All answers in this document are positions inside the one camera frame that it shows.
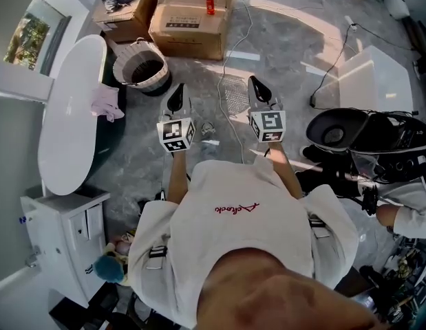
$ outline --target white object on floor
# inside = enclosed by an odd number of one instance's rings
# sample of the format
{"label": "white object on floor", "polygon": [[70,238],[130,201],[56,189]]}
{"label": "white object on floor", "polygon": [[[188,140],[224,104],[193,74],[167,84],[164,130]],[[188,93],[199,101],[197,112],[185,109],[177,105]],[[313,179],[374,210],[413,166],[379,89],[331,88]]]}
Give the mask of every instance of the white object on floor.
{"label": "white object on floor", "polygon": [[124,113],[118,108],[118,92],[119,88],[100,83],[93,92],[92,115],[106,116],[110,122],[123,118]]}
{"label": "white object on floor", "polygon": [[107,46],[102,37],[86,36],[66,55],[46,106],[39,142],[39,170],[56,195],[74,192],[94,159],[97,117],[93,91],[103,78]]}
{"label": "white object on floor", "polygon": [[410,15],[404,0],[384,0],[384,4],[394,19],[403,19]]}
{"label": "white object on floor", "polygon": [[91,197],[21,197],[26,228],[46,284],[86,307],[104,280],[93,263],[105,247],[103,204],[110,198],[99,191]]}
{"label": "white object on floor", "polygon": [[413,111],[407,70],[373,45],[338,69],[340,107]]}

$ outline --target white cabinet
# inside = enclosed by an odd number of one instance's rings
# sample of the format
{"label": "white cabinet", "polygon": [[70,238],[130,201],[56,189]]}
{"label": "white cabinet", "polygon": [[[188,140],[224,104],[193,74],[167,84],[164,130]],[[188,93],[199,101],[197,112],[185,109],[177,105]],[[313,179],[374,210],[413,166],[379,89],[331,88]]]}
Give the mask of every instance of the white cabinet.
{"label": "white cabinet", "polygon": [[103,201],[109,193],[21,197],[32,246],[45,282],[70,300],[88,306],[104,281],[93,262],[103,253]]}

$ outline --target white t-shirt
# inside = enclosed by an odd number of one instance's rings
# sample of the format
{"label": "white t-shirt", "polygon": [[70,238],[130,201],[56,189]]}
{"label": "white t-shirt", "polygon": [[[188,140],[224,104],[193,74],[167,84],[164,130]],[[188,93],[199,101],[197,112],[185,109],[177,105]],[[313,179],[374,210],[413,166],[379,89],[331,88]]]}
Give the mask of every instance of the white t-shirt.
{"label": "white t-shirt", "polygon": [[[311,228],[309,214],[326,227]],[[167,245],[167,256],[149,258],[159,245]],[[145,206],[129,253],[129,280],[144,303],[193,328],[205,279],[227,252],[263,250],[333,288],[357,246],[354,224],[329,186],[296,200],[268,159],[257,157],[253,165],[211,160],[194,168],[179,206]]]}

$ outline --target towel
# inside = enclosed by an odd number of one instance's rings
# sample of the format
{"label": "towel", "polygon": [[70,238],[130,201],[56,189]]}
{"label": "towel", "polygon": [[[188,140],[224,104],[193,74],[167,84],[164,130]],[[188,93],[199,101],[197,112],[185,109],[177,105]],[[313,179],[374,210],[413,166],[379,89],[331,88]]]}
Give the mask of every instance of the towel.
{"label": "towel", "polygon": [[92,115],[104,115],[110,122],[123,118],[124,113],[118,108],[118,91],[118,88],[100,83],[92,96]]}

